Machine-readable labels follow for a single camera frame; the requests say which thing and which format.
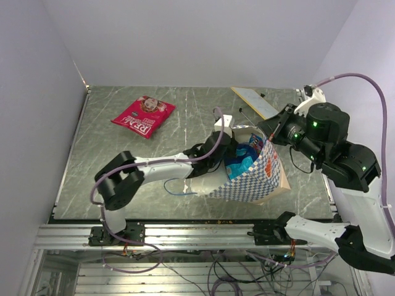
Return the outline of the blue snack bag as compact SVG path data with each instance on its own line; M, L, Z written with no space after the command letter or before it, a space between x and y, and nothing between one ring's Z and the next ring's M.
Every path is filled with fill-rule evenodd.
M252 164L258 159L262 151L262 145L241 143L237 145L235 157L225 157L224 164L229 179L235 179L248 171Z

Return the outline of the blue checkered paper bag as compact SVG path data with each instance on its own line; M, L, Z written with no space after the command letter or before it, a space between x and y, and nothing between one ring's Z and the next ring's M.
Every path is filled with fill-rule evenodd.
M210 173L197 177L198 187L189 192L171 192L164 182L164 189L173 196L206 195L212 198L250 202L261 205L272 197L291 190L280 156L274 145L256 126L236 125L233 127L235 139L238 144L249 143L251 133L260 136L264 142L258 159L247 172L235 179L229 179L225 169L224 160Z

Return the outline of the red snack bag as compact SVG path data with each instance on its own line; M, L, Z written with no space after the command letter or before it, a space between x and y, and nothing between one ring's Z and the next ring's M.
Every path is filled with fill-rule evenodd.
M173 104L141 96L111 122L149 139L175 109Z

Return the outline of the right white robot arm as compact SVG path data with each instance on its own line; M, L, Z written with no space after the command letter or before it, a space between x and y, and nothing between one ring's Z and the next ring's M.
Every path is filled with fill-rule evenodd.
M350 116L339 107L314 104L305 116L296 114L296 108L287 104L257 126L273 144L300 152L312 168L332 180L354 212L356 224L319 223L284 212L272 229L273 239L279 244L291 239L312 242L338 253L356 269L393 275L394 236L379 201L384 173L374 152L347 141Z

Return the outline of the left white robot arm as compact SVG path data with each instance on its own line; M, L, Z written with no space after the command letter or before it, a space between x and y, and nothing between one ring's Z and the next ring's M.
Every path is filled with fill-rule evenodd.
M91 202L101 208L101 219L107 226L105 239L119 245L126 236L124 208L138 189L148 183L166 179L191 179L210 172L226 156L235 156L238 142L233 134L213 132L204 143L170 157L134 157L123 151L94 177Z

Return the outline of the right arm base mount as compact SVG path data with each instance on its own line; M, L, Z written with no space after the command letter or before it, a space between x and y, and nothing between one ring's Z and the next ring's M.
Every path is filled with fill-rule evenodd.
M271 224L255 224L250 235L256 245L290 245L291 238L284 228Z

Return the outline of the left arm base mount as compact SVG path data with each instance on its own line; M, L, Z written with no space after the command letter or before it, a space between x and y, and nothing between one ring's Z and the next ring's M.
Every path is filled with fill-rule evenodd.
M140 246L144 242L145 227L140 223L127 223L126 228L115 235L121 237L121 239L111 235L103 226L92 227L88 245L90 247L121 246L130 244L130 241L133 241L133 245Z

